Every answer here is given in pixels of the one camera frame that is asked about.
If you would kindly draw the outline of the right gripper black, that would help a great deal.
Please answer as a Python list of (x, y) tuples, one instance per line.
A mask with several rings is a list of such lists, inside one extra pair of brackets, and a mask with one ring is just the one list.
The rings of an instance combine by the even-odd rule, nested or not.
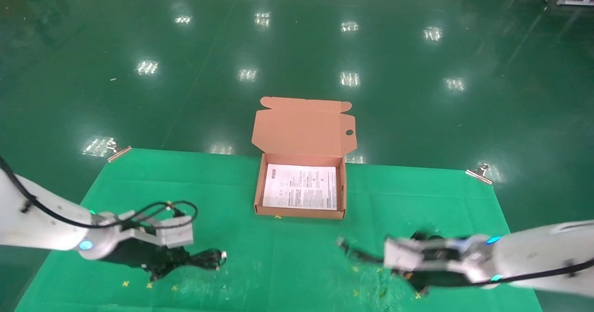
[[(424, 230), (411, 236), (414, 241), (443, 241), (444, 237)], [(416, 297), (424, 297), (429, 287), (471, 286), (479, 280), (479, 253), (461, 246), (415, 246), (412, 275), (408, 283)]]

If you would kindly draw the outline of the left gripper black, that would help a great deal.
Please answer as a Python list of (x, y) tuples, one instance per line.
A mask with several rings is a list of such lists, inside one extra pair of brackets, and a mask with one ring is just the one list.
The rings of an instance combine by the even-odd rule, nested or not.
[(136, 240), (123, 240), (115, 249), (100, 259), (102, 262), (142, 268), (150, 274), (150, 281), (161, 280), (176, 268), (191, 263), (192, 257), (185, 248), (175, 251), (164, 246)]

